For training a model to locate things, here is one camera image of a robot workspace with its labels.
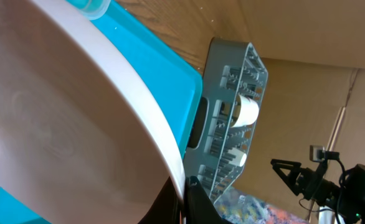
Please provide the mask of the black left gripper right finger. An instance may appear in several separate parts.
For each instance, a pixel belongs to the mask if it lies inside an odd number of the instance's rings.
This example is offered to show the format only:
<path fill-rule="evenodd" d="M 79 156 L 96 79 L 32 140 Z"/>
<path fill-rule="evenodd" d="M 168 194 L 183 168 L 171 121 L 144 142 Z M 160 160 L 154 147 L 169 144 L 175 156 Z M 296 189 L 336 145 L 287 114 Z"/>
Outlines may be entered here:
<path fill-rule="evenodd" d="M 184 191 L 184 212 L 186 223 L 190 224 L 232 224 L 222 218 L 207 196 L 196 176 L 186 178 Z"/>

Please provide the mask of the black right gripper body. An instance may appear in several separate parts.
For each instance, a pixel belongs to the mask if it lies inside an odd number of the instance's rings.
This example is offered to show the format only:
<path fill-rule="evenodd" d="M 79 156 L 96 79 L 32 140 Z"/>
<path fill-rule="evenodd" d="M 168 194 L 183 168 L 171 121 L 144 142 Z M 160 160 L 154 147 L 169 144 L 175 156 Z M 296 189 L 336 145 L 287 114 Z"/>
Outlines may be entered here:
<path fill-rule="evenodd" d="M 296 196 L 306 195 L 305 190 L 313 177 L 311 169 L 303 168 L 300 162 L 294 161 L 272 159 L 270 163 L 272 169 Z"/>

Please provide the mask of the white bowl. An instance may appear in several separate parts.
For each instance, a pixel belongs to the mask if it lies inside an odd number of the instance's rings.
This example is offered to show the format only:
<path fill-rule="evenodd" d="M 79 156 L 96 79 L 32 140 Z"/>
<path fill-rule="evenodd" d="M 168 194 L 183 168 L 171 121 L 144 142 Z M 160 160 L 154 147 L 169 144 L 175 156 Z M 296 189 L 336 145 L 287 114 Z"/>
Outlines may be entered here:
<path fill-rule="evenodd" d="M 259 115 L 259 105 L 251 98 L 237 95 L 232 113 L 231 128 L 254 124 Z"/>

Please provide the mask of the white paper cup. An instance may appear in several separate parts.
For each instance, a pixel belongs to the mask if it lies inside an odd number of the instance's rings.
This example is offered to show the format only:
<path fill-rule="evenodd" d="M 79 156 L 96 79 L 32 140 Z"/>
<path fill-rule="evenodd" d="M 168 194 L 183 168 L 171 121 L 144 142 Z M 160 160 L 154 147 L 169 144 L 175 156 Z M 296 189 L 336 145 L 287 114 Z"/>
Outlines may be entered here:
<path fill-rule="evenodd" d="M 247 154 L 245 152 L 236 147 L 233 147 L 228 150 L 228 153 L 232 156 L 229 164 L 237 167 L 242 167 L 245 164 L 247 160 Z"/>

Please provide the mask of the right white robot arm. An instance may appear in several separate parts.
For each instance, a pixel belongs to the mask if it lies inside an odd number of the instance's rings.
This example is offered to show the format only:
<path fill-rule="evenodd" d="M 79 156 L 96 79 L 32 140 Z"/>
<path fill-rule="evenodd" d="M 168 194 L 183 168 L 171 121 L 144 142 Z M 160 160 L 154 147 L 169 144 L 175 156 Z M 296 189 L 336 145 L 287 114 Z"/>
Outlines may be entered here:
<path fill-rule="evenodd" d="M 314 200 L 343 217 L 345 223 L 365 223 L 365 165 L 357 164 L 341 174 L 339 184 L 326 180 L 328 162 L 320 162 L 316 170 L 303 168 L 301 163 L 271 160 L 272 169 L 288 188 L 305 200 Z"/>

